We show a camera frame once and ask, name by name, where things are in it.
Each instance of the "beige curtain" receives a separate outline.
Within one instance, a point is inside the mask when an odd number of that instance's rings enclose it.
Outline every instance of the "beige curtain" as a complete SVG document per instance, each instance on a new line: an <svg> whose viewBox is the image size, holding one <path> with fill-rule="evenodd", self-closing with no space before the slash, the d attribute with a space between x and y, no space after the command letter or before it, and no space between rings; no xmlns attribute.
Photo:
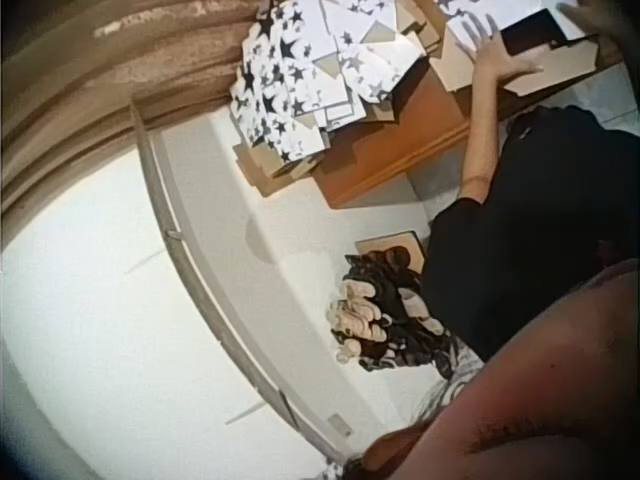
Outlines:
<svg viewBox="0 0 640 480"><path fill-rule="evenodd" d="M259 3L75 0L23 29L2 62L3 247L134 144L131 99L150 128L226 103Z"/></svg>

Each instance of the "black top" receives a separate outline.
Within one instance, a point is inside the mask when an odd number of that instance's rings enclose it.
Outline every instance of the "black top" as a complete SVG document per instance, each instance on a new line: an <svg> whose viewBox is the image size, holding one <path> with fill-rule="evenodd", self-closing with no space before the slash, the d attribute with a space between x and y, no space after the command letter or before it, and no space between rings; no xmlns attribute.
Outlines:
<svg viewBox="0 0 640 480"><path fill-rule="evenodd" d="M583 110L519 118L484 205L459 199L434 220L423 273L433 317L486 361L607 257L637 256L638 161L637 137Z"/></svg>

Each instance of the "wooden table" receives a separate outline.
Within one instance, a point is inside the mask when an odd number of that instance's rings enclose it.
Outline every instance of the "wooden table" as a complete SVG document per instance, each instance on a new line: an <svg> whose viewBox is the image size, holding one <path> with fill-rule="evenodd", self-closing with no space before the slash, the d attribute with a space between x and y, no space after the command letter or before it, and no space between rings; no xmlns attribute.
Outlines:
<svg viewBox="0 0 640 480"><path fill-rule="evenodd" d="M433 0L416 0L441 35L446 19ZM622 60L615 46L602 39L597 70ZM517 97L499 96L499 116L508 118L584 77ZM331 208L349 203L396 175L465 140L469 134L470 89L448 93L427 59L416 64L394 93L396 123L352 124L340 130L313 177Z"/></svg>

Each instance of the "wall outlet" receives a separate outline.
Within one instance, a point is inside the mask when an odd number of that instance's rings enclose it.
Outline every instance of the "wall outlet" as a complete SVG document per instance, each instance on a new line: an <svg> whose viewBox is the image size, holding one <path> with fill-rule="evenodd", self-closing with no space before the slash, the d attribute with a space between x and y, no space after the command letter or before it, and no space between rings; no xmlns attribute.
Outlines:
<svg viewBox="0 0 640 480"><path fill-rule="evenodd" d="M353 435L353 429L347 422L345 422L344 418L342 418L337 413L331 415L327 419L327 422L329 423L329 425L335 428L336 431L344 438L349 438L351 435Z"/></svg>

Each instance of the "star-patterned paper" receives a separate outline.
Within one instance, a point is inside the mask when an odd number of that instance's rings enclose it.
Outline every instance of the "star-patterned paper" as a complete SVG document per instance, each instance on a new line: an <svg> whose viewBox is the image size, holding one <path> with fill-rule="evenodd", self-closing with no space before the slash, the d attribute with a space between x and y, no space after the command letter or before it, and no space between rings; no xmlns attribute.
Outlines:
<svg viewBox="0 0 640 480"><path fill-rule="evenodd" d="M297 162L330 147L326 132L366 117L363 102L385 101L425 55L398 30L396 1L265 2L231 88L244 142Z"/></svg>

